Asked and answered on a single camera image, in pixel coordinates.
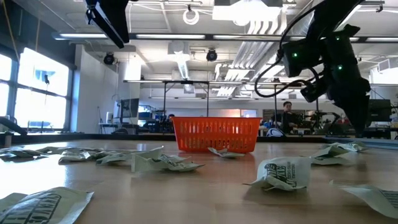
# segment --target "person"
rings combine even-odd
[[[296,115],[292,113],[292,102],[284,102],[284,113],[282,115],[282,131],[286,134],[290,133],[293,128],[297,128]]]

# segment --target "window frame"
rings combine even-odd
[[[72,91],[73,91],[74,70],[67,66],[68,69],[69,69],[68,86],[67,86],[67,90],[68,91],[67,91],[67,95],[66,96],[62,96],[62,95],[58,95],[56,93],[53,93],[51,91],[41,90],[41,89],[38,89],[38,88],[29,87],[29,86],[26,86],[26,85],[23,85],[23,84],[19,84],[18,83],[18,73],[19,73],[20,64],[19,64],[19,62],[15,61],[13,58],[11,58],[11,60],[12,60],[12,63],[11,63],[10,80],[2,80],[2,79],[0,79],[0,83],[5,83],[5,84],[7,84],[9,86],[7,115],[15,116],[18,88],[30,89],[30,90],[32,90],[34,92],[37,92],[37,93],[48,94],[49,96],[62,97],[64,99],[66,99],[66,101],[67,101],[67,104],[66,104],[66,107],[65,107],[66,108],[65,109],[65,122],[64,122],[63,128],[54,128],[54,129],[44,128],[43,131],[70,131],[70,123],[71,123],[70,118],[71,118],[71,112],[72,112],[71,108],[72,108]],[[37,129],[37,128],[34,128],[34,129],[29,128],[29,129],[30,129],[30,131],[31,130],[41,131],[41,129]]]

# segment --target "table surface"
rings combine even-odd
[[[239,159],[210,153],[189,154],[175,142],[72,141],[30,145],[86,146],[149,150],[191,156],[206,164],[195,172],[133,174],[128,164],[95,166],[94,162],[58,165],[58,155],[24,162],[1,162],[0,198],[13,192],[32,194],[65,186],[94,191],[76,223],[396,223],[354,195],[329,186],[329,181],[372,184],[398,190],[398,151],[371,149],[349,153],[355,166],[313,166],[308,190],[262,192],[243,183],[256,179],[258,164],[283,156],[310,156],[319,144],[257,143]]]

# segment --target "plastic basket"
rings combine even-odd
[[[173,117],[178,148],[187,152],[217,150],[254,151],[261,118]]]

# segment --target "ceiling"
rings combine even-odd
[[[24,9],[42,19],[48,25],[60,32],[100,32],[95,26],[87,25],[85,22],[86,5],[82,0],[14,0]],[[192,6],[193,9],[212,10],[214,0],[201,0],[202,6]],[[300,12],[310,0],[296,0],[297,5],[287,10],[287,21]],[[385,0],[384,10],[398,11],[398,1]],[[249,25],[237,26],[232,21],[214,21],[212,16],[200,12],[197,24],[188,25],[183,21],[183,13],[186,6],[164,5],[167,11],[162,12],[162,6],[128,5],[126,8],[127,24],[130,32],[140,33],[202,33],[202,34],[246,34]],[[363,6],[361,9],[374,9],[375,12],[356,12],[349,19],[349,23],[361,27],[358,35],[398,35],[398,26],[394,21],[398,20],[398,13],[380,12],[376,13],[377,6]],[[171,74],[172,70],[178,70],[176,62],[165,59],[170,41],[148,41],[132,40],[131,45],[136,46],[136,51],[145,61],[146,66],[142,68],[143,74]],[[111,41],[84,42],[86,49],[93,45],[112,45]],[[189,70],[207,70],[214,72],[217,63],[232,62],[239,51],[242,42],[208,42],[189,41],[191,60],[187,62]],[[389,55],[398,55],[398,46],[392,44],[355,44],[355,54],[361,57],[359,67],[363,76],[368,75],[370,67],[377,65],[373,62],[384,60]],[[208,49],[216,49],[219,62],[207,62],[206,53]],[[131,56],[129,52],[116,53],[120,61],[127,61]]]

